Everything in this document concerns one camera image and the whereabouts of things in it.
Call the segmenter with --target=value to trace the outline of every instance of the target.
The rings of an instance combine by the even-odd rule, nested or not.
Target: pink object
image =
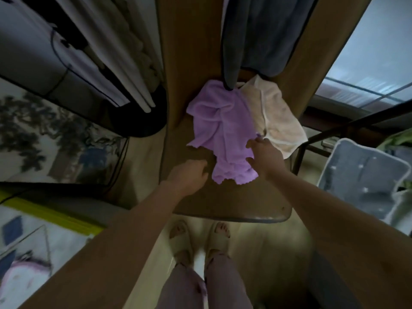
[[[203,309],[207,290],[209,309],[252,309],[246,289],[234,262],[217,254],[205,269],[205,282],[181,264],[176,265],[160,293],[156,309]]]
[[[216,183],[234,179],[236,184],[245,184],[258,177],[246,161],[253,157],[246,143],[256,138],[256,131],[247,100],[237,88],[228,91],[223,82],[209,80],[186,112],[193,116],[195,137],[188,145],[203,146],[217,157],[212,173]]]

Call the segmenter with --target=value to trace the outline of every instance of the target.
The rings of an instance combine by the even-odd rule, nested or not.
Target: gray towel
[[[410,171],[411,166],[399,158],[341,139],[326,163],[318,187],[384,219],[395,205],[393,193]]]
[[[222,73],[235,87],[240,67],[267,77],[286,66],[314,0],[229,0],[222,32]]]

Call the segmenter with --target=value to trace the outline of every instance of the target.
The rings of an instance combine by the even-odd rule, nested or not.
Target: cream cloth
[[[269,139],[282,152],[284,159],[308,140],[276,83],[256,75],[240,91],[248,100],[256,131]]]

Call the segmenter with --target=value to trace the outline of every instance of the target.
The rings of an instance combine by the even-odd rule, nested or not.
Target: person's left hand
[[[191,160],[173,167],[167,180],[181,197],[192,195],[200,190],[209,176],[203,173],[207,166],[206,160]]]

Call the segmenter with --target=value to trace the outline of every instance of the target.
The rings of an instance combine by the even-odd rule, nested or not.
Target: foot
[[[170,230],[169,238],[172,239],[175,236],[184,234],[186,231],[184,227],[182,227],[181,223],[177,223],[172,230]],[[190,254],[187,250],[182,250],[174,255],[176,263],[181,263],[184,266],[189,266],[191,264]]]
[[[226,236],[228,239],[230,239],[230,231],[229,231],[229,226],[227,225],[227,223],[224,223],[224,222],[217,223],[214,232],[222,234],[222,235]],[[211,249],[209,251],[209,254],[208,254],[206,260],[210,260],[216,253],[219,253],[219,252],[220,252],[220,250],[218,250],[218,249]]]

